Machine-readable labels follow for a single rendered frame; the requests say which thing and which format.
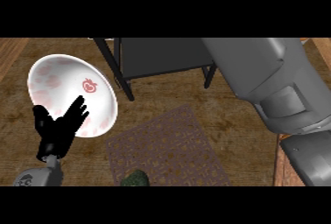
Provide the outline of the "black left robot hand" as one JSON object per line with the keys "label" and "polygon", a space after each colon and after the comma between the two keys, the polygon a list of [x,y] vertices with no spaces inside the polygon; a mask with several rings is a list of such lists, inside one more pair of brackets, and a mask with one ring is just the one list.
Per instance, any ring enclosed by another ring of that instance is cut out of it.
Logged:
{"label": "black left robot hand", "polygon": [[63,158],[69,154],[76,134],[89,116],[85,98],[80,95],[67,110],[67,113],[54,119],[42,105],[33,107],[36,131],[42,137],[36,158],[46,162],[48,156]]}

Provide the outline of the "dark green sweet potato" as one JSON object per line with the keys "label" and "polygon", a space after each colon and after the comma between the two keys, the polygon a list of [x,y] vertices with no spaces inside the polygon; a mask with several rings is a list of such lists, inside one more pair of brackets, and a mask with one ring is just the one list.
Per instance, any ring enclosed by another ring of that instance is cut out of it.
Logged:
{"label": "dark green sweet potato", "polygon": [[150,186],[150,177],[145,171],[136,170],[120,182],[122,186]]}

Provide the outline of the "dark grey tiered shelf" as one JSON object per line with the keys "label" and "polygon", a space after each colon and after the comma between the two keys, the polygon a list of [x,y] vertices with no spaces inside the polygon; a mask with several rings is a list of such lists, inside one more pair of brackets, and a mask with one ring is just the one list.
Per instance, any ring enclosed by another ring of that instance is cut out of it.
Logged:
{"label": "dark grey tiered shelf", "polygon": [[138,78],[200,68],[210,87],[218,66],[200,38],[114,38],[114,50],[105,38],[94,41],[132,102],[131,81]]}

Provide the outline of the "white bowl with red print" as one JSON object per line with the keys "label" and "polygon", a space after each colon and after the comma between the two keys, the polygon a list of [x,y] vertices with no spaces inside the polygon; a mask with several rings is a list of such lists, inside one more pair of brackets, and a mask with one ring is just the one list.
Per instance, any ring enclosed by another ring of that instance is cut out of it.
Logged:
{"label": "white bowl with red print", "polygon": [[27,87],[33,103],[45,106],[54,119],[83,96],[89,116],[79,137],[100,137],[111,130],[119,116],[117,96],[110,79],[83,59],[67,54],[45,56],[32,66]]}

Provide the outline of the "brown patterned placemat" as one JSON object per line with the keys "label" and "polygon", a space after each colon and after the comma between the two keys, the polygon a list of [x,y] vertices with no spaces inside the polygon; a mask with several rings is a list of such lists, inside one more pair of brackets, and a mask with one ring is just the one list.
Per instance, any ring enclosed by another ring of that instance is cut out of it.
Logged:
{"label": "brown patterned placemat", "polygon": [[107,141],[114,184],[136,171],[154,186],[228,186],[202,125],[182,105]]}

